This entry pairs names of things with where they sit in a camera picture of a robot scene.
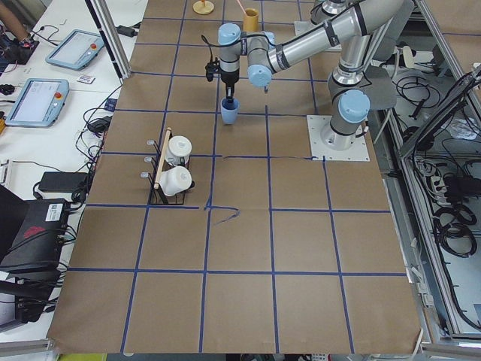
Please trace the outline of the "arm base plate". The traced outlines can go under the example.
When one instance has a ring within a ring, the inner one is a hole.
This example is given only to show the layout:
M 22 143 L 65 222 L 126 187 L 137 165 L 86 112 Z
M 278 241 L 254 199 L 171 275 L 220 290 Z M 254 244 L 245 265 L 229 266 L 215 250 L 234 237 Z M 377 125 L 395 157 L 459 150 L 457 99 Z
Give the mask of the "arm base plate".
M 358 126 L 353 135 L 339 135 L 331 128 L 330 115 L 307 115 L 311 157 L 319 161 L 369 162 L 370 157 Z

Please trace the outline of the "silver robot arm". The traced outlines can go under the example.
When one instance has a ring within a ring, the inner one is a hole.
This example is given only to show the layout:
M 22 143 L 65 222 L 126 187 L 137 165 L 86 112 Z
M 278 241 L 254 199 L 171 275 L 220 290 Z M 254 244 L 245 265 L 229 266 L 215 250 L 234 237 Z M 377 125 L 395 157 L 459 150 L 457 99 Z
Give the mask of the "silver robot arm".
M 274 74 L 309 59 L 332 47 L 340 46 L 341 58 L 331 80 L 342 90 L 331 92 L 334 113 L 322 127 L 322 143 L 332 150 L 349 149 L 358 128 L 371 109 L 368 95 L 359 89 L 365 69 L 404 1 L 325 1 L 320 6 L 333 10 L 330 18 L 314 24 L 300 35 L 275 44 L 270 32 L 244 32 L 234 23 L 219 27 L 219 57 L 206 64 L 206 78 L 219 74 L 225 85 L 221 117 L 225 124 L 237 119 L 239 102 L 234 87 L 239 80 L 240 58 L 247 58 L 247 77 L 258 88 L 267 89 Z

